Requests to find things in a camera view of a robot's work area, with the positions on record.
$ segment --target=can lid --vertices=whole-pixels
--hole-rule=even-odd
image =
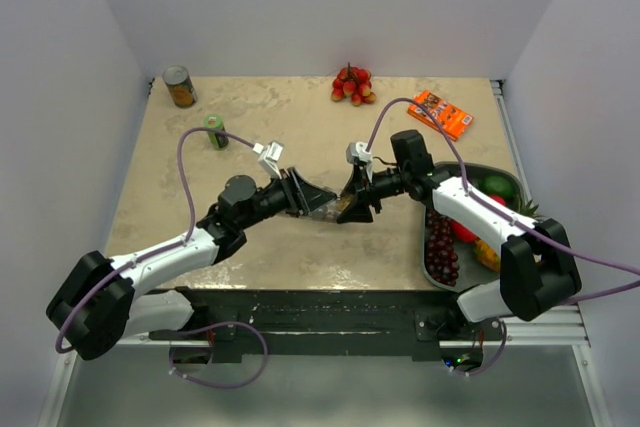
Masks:
[[[218,129],[222,127],[222,116],[218,114],[209,114],[204,118],[204,126]]]
[[[162,80],[164,80],[165,84],[169,85],[180,84],[187,80],[188,77],[189,72],[186,67],[182,67],[181,65],[173,65],[162,74]]]

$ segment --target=container of fruit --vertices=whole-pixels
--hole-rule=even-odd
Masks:
[[[531,202],[525,203],[518,179],[504,170],[485,165],[465,164],[471,184],[497,202],[529,217],[535,216]],[[436,172],[447,170],[460,175],[457,162],[440,162]],[[453,292],[500,278],[500,257],[489,245],[458,222],[425,209],[422,269],[433,284]]]

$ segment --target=bunch of red fruit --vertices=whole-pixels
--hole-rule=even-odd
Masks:
[[[347,64],[340,69],[340,73],[333,81],[331,100],[339,102],[347,96],[351,96],[353,105],[373,104],[376,94],[371,90],[371,72],[367,69],[359,69]]]
[[[427,272],[436,282],[454,287],[460,266],[458,255],[453,250],[451,219],[435,210],[428,210],[427,227],[431,229],[424,259]]]

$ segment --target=orange package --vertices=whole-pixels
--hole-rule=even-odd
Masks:
[[[453,140],[458,140],[473,121],[473,115],[453,104],[450,104],[428,90],[425,90],[420,95],[416,96],[415,99],[424,107],[420,108],[413,104],[409,104],[407,113],[419,121],[424,122],[432,129],[440,132],[424,112],[424,109],[429,109],[436,119],[438,119],[444,128],[444,131],[449,134]]]

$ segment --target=tin can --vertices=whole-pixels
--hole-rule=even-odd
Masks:
[[[189,71],[186,67],[174,65],[162,74],[162,80],[169,89],[173,103],[181,109],[191,107],[198,100],[196,90],[193,88]]]
[[[222,116],[218,114],[207,115],[204,118],[204,126],[226,132],[224,122],[222,122]],[[226,149],[229,145],[229,137],[226,135],[217,134],[215,132],[207,132],[207,134],[209,134],[209,140],[211,140],[211,144],[214,149]]]

